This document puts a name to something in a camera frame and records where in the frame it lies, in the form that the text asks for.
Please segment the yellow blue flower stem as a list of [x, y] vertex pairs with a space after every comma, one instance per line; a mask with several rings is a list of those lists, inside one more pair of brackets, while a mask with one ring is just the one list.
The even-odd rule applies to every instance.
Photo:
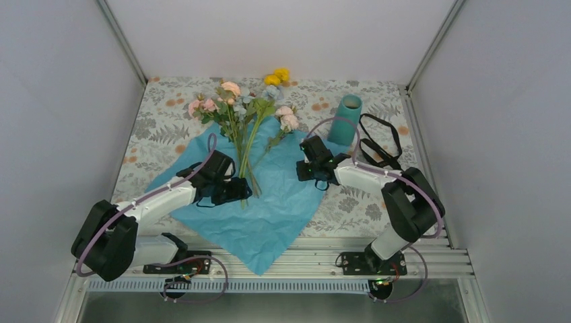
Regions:
[[241, 134], [239, 137], [240, 153], [238, 159], [240, 169], [238, 175], [245, 178], [250, 166], [249, 154], [254, 144], [255, 137], [261, 123], [275, 112], [275, 103], [283, 98], [283, 84], [290, 80], [290, 70], [287, 68], [275, 69], [272, 74], [264, 77], [264, 90], [259, 95], [251, 94], [245, 89], [241, 90], [241, 96], [237, 97], [237, 103], [233, 105], [238, 119]]

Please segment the pink rose stem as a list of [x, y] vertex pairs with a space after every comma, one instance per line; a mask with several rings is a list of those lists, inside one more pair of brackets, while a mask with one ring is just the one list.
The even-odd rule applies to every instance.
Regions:
[[252, 170], [261, 163], [263, 158], [274, 147], [299, 128], [300, 121], [298, 120], [297, 111], [298, 109], [295, 106], [279, 107], [270, 121], [263, 123], [263, 132], [259, 135], [263, 149], [255, 162], [250, 165]]

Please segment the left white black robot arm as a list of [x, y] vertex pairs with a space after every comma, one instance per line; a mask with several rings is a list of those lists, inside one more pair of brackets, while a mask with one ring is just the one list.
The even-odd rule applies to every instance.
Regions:
[[253, 192], [247, 180], [235, 173], [234, 160], [213, 150], [204, 161], [178, 171], [131, 202], [97, 202], [71, 246], [77, 260], [75, 273], [113, 281], [138, 266], [181, 271], [187, 265], [187, 245], [168, 233], [143, 236], [140, 229], [177, 209], [199, 205], [204, 198], [210, 199], [212, 207], [248, 199]]

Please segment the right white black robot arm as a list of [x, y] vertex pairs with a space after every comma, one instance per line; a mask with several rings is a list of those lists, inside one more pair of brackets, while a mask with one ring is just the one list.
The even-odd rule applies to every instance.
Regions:
[[346, 153], [334, 155], [318, 136], [303, 139], [304, 159], [296, 164], [301, 182], [313, 181], [319, 190], [330, 186], [357, 188], [385, 204], [388, 227], [365, 248], [366, 268], [381, 274], [391, 257], [435, 229], [438, 236], [445, 210], [440, 199], [417, 168], [388, 170], [356, 161]]

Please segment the artificial flower bouquet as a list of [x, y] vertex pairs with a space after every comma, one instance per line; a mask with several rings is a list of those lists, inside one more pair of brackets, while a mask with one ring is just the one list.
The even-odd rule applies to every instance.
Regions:
[[[220, 127], [220, 134], [227, 138], [229, 142], [231, 142], [234, 147], [236, 148], [237, 158], [238, 154], [240, 153], [240, 143], [239, 137], [241, 134], [241, 130], [239, 129], [238, 119], [235, 115], [233, 105], [237, 103], [237, 97], [241, 96], [241, 90], [245, 89], [246, 91], [250, 91], [245, 87], [239, 86], [237, 83], [233, 81], [224, 81], [221, 80], [220, 84], [215, 88], [216, 97], [214, 98], [207, 98], [202, 93], [198, 94], [196, 98], [191, 101], [188, 105], [188, 114], [189, 116], [200, 120], [203, 124], [207, 124], [209, 122], [214, 122], [219, 125]], [[237, 161], [238, 164], [238, 171], [240, 169], [240, 162], [239, 159]], [[258, 197], [261, 195], [261, 187], [255, 175], [253, 174], [253, 170], [251, 166], [249, 171], [245, 177], [250, 184], [250, 187], [253, 190], [253, 196]]]

